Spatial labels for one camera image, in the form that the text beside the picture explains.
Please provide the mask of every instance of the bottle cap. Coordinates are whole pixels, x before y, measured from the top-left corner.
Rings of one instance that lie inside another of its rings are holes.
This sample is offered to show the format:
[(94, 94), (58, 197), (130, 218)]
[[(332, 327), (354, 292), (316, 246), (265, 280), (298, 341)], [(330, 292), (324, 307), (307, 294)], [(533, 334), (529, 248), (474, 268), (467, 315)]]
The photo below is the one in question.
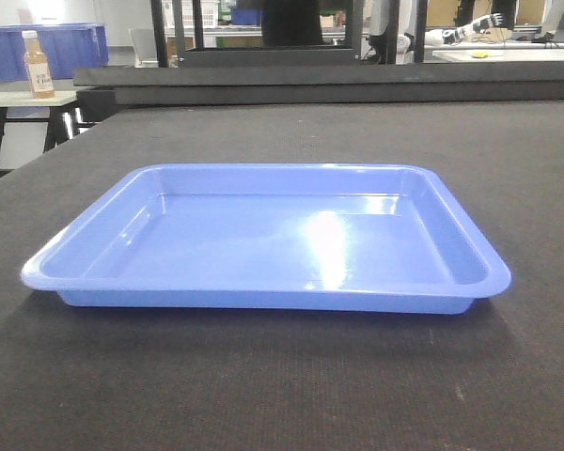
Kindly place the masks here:
[(38, 37), (38, 32), (36, 30), (24, 30), (21, 32), (23, 39), (33, 39)]

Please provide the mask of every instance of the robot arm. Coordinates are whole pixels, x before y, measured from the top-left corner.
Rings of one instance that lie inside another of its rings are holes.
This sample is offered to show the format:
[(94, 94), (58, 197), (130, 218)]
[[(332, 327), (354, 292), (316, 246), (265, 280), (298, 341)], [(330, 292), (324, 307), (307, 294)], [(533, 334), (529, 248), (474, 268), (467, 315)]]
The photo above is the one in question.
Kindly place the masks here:
[[(406, 31), (409, 28), (412, 15), (412, 0), (399, 0), (399, 35), (397, 39), (397, 54), (406, 54), (412, 48), (413, 38)], [(369, 29), (369, 42), (378, 55), (385, 54), (386, 28), (389, 22), (390, 0), (373, 0)], [(489, 28), (501, 26), (504, 23), (502, 14), (489, 14), (479, 17), (473, 22), (455, 29), (436, 29), (424, 35), (426, 45), (438, 46), (442, 44), (457, 44), (468, 36), (475, 35)]]

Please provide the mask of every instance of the white wall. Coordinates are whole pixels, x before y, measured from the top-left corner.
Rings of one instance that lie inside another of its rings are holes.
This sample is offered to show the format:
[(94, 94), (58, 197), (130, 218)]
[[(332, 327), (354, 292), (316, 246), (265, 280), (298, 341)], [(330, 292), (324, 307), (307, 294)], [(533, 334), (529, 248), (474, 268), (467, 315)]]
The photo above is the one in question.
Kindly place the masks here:
[(152, 28), (150, 0), (96, 0), (109, 46), (131, 46), (129, 28)]
[(20, 23), (18, 9), (34, 23), (105, 23), (109, 46), (131, 46), (129, 28), (152, 28), (149, 0), (0, 0), (0, 25)]
[(29, 9), (34, 23), (96, 22), (93, 0), (0, 0), (0, 25), (20, 23), (19, 9)]

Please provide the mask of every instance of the bottle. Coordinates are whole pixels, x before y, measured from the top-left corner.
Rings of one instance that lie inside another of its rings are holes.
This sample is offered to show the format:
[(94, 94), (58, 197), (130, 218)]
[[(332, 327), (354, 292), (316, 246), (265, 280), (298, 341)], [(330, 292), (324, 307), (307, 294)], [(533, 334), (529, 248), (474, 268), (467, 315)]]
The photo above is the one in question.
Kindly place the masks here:
[(48, 68), (48, 57), (39, 46), (38, 33), (35, 30), (22, 32), (25, 44), (25, 67), (31, 85), (31, 92), (36, 99), (48, 99), (55, 96), (53, 79)]

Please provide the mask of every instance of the person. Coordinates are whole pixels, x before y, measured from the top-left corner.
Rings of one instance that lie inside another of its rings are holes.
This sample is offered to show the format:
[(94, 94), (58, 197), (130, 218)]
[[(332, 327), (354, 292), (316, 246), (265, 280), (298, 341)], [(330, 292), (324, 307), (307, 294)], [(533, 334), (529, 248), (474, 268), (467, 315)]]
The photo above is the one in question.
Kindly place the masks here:
[(318, 0), (263, 0), (261, 33), (269, 47), (322, 45)]

